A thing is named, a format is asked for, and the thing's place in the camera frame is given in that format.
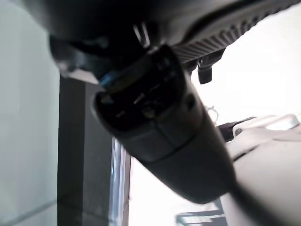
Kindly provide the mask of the dark right robot hand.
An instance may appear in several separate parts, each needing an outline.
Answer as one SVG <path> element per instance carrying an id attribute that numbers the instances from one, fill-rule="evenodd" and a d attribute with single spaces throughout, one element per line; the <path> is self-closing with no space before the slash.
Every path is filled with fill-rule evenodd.
<path id="1" fill-rule="evenodd" d="M 181 197 L 207 203 L 235 184 L 233 163 L 191 80 L 295 0 L 25 0 L 60 74 L 100 87 L 97 120 Z"/>

